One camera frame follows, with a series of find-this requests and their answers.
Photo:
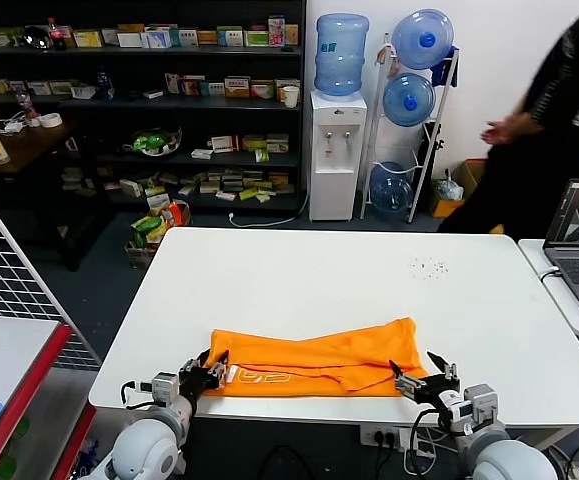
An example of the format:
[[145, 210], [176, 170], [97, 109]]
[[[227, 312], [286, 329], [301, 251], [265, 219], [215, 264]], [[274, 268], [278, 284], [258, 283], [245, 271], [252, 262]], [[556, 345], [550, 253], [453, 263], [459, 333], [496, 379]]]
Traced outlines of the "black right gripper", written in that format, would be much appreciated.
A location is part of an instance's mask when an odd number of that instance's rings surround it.
[[405, 374], [395, 362], [390, 360], [389, 365], [394, 375], [395, 387], [403, 396], [412, 396], [416, 404], [431, 405], [440, 414], [451, 416], [450, 402], [453, 398], [460, 399], [457, 365], [449, 363], [442, 356], [431, 351], [428, 351], [427, 355], [440, 374], [417, 379]]

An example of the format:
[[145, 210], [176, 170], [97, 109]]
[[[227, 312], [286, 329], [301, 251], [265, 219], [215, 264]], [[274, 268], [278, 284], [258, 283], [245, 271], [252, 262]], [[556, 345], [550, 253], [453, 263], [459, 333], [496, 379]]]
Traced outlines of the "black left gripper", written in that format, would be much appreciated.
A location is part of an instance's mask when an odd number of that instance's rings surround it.
[[205, 391], [217, 390], [220, 383], [225, 382], [229, 351], [224, 351], [210, 368], [205, 368], [203, 366], [209, 353], [209, 350], [201, 352], [195, 359], [189, 359], [180, 368], [179, 393], [182, 396], [202, 396]]

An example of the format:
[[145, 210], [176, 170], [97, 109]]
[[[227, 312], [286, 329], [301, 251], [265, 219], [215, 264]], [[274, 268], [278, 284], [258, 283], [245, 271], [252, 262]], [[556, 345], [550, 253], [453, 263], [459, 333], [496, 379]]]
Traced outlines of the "person's bare hand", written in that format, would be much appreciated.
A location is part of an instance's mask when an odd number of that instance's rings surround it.
[[482, 132], [481, 139], [488, 145], [511, 143], [514, 139], [540, 132], [542, 127], [536, 124], [527, 112], [512, 114], [501, 121], [489, 122]]

